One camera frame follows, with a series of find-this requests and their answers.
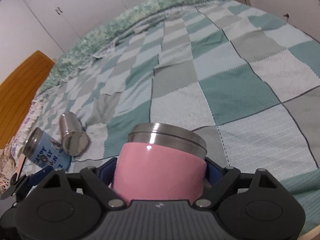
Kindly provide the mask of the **pink steel cup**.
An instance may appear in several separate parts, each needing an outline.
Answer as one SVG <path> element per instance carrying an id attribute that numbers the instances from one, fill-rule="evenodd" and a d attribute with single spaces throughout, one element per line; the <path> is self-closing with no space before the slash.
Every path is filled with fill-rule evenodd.
<path id="1" fill-rule="evenodd" d="M 177 126 L 136 125 L 121 149 L 112 187 L 132 200 L 188 200 L 203 193 L 207 145 L 196 133 Z"/>

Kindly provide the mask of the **blue cartoon print cup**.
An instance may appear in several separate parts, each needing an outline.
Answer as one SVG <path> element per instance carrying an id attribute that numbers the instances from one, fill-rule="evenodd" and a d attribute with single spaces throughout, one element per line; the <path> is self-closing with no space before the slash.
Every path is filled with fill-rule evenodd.
<path id="1" fill-rule="evenodd" d="M 35 128 L 25 141 L 22 153 L 40 168 L 67 170 L 71 164 L 71 156 L 62 145 L 39 127 Z"/>

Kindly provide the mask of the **tall stainless steel cup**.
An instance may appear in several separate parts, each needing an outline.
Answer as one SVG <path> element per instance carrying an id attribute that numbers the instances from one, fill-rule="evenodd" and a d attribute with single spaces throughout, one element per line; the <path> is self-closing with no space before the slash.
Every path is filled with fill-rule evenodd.
<path id="1" fill-rule="evenodd" d="M 59 117 L 59 129 L 62 148 L 67 154 L 77 157 L 87 151 L 90 139 L 73 112 L 65 112 Z"/>

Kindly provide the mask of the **flat pink book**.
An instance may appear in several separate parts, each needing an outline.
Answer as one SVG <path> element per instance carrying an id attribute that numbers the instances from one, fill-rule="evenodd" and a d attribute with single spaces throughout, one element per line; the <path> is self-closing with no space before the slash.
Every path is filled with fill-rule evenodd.
<path id="1" fill-rule="evenodd" d="M 21 154 L 21 156 L 18 160 L 17 168 L 16 168 L 17 179 L 20 177 L 24 162 L 25 162 L 25 155 Z"/>

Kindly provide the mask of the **floral ruffled pillow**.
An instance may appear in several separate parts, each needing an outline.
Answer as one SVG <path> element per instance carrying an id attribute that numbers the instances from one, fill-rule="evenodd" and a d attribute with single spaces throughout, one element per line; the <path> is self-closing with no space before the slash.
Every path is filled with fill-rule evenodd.
<path id="1" fill-rule="evenodd" d="M 17 170 L 22 154 L 23 143 L 31 133 L 31 129 L 41 114 L 42 100 L 33 100 L 25 119 L 22 121 L 17 133 L 8 144 L 1 149 L 1 193 L 9 187 L 10 180 Z"/>

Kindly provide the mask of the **wooden headboard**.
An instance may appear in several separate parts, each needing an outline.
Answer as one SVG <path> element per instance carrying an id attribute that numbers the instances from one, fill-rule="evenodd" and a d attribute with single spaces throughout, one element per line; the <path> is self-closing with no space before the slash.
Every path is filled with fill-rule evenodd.
<path id="1" fill-rule="evenodd" d="M 54 61 L 38 50 L 1 84 L 1 149 L 17 133 L 53 65 Z"/>

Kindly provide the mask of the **checkered green grey blanket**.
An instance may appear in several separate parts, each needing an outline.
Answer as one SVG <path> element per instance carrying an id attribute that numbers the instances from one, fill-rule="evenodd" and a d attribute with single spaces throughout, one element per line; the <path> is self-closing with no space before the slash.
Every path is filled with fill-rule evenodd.
<path id="1" fill-rule="evenodd" d="M 276 16 L 234 0 L 173 8 L 36 100 L 56 140 L 66 111 L 89 135 L 71 172 L 117 156 L 137 124 L 170 124 L 221 166 L 269 170 L 304 208 L 303 232 L 319 226 L 319 42 Z"/>

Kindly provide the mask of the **green floral folded quilt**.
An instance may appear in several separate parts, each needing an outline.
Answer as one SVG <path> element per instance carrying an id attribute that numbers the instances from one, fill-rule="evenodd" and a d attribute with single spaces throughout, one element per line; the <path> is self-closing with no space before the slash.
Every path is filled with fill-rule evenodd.
<path id="1" fill-rule="evenodd" d="M 147 0 L 127 9 L 108 24 L 90 31 L 57 59 L 48 77 L 37 90 L 36 96 L 50 94 L 53 88 L 77 76 L 92 64 L 95 55 L 114 47 L 116 40 L 131 33 L 135 25 L 144 24 L 153 17 L 158 18 L 172 8 L 211 1 L 217 0 Z"/>

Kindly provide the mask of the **white built-in wardrobe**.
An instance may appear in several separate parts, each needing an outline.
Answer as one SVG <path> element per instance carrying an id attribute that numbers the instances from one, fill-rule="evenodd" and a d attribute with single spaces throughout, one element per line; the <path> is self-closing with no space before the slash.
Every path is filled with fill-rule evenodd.
<path id="1" fill-rule="evenodd" d="M 94 28 L 146 0 L 24 0 L 46 32 L 66 52 Z"/>

